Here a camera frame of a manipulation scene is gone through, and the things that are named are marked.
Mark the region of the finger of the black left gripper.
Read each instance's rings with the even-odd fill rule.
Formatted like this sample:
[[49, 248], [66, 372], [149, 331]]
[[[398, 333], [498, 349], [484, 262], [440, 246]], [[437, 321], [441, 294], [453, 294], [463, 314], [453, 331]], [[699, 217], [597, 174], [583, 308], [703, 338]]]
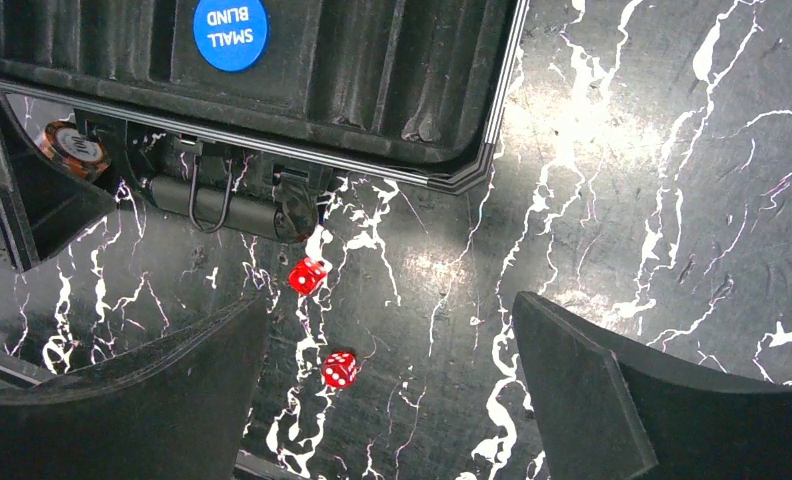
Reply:
[[43, 154], [0, 90], [0, 266], [31, 270], [115, 209], [109, 193]]

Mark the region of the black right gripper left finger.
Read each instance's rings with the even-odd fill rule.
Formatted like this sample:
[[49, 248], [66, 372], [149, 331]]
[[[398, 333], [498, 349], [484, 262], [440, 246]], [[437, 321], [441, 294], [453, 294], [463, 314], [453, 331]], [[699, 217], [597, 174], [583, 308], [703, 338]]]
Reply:
[[0, 389], [0, 479], [228, 479], [268, 340], [238, 300], [30, 388]]

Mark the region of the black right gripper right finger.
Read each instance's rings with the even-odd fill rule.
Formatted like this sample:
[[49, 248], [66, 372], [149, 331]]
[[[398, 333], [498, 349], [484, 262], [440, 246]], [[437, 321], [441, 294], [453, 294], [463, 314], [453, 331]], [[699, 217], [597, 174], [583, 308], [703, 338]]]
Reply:
[[727, 374], [533, 292], [512, 309], [555, 479], [792, 479], [792, 386]]

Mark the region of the orange black chip stack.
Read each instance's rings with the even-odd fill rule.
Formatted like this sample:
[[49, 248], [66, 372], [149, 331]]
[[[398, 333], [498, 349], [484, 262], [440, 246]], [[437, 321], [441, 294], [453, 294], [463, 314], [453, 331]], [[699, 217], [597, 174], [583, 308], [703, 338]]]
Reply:
[[72, 122], [50, 122], [36, 144], [54, 164], [88, 182], [95, 182], [111, 164], [104, 147], [84, 137]]

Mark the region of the red die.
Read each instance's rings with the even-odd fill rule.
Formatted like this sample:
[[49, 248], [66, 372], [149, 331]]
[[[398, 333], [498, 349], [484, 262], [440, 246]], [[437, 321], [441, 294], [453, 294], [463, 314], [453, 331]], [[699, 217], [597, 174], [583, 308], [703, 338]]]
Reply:
[[308, 296], [315, 292], [328, 275], [328, 269], [320, 260], [305, 257], [290, 271], [288, 285], [299, 295]]
[[326, 356], [322, 377], [327, 386], [336, 389], [348, 388], [354, 384], [357, 374], [357, 358], [351, 351], [336, 351]]

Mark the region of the blue small blind button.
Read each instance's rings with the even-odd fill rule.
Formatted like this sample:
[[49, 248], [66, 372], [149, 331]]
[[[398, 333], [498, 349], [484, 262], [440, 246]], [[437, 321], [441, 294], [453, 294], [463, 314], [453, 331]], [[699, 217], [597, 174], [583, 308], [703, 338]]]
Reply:
[[219, 71], [247, 70], [267, 48], [270, 23], [260, 0], [201, 0], [192, 19], [199, 54]]

